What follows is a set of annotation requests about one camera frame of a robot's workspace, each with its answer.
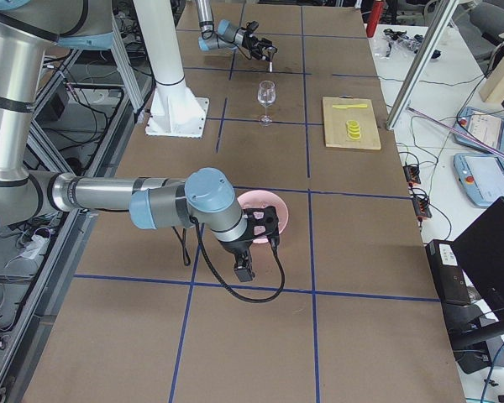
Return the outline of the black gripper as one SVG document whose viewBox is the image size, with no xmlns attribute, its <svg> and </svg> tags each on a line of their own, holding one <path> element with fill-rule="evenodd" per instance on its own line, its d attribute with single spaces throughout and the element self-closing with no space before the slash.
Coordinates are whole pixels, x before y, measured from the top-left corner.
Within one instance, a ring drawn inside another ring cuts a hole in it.
<svg viewBox="0 0 504 403">
<path fill-rule="evenodd" d="M 241 45 L 243 48 L 245 48 L 247 51 L 249 51 L 249 54 L 257 59 L 257 60 L 263 60 L 266 61 L 266 48 L 272 46 L 272 42 L 269 39 L 266 38 L 261 38 L 257 39 L 254 35 L 245 33 L 243 35 Z"/>
<path fill-rule="evenodd" d="M 220 242 L 227 252 L 234 255 L 234 273 L 240 282 L 250 282 L 255 277 L 249 251 L 254 239 L 254 227 L 247 227 L 239 238 L 229 242 Z"/>
</svg>

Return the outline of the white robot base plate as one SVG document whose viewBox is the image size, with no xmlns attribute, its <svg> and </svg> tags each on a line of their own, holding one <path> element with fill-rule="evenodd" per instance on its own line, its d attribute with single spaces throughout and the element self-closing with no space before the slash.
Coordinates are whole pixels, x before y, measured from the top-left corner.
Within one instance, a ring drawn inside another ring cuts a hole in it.
<svg viewBox="0 0 504 403">
<path fill-rule="evenodd" d="M 202 137 L 209 99 L 196 97 L 187 86 L 177 91 L 157 86 L 145 132 L 149 136 L 199 139 Z"/>
</svg>

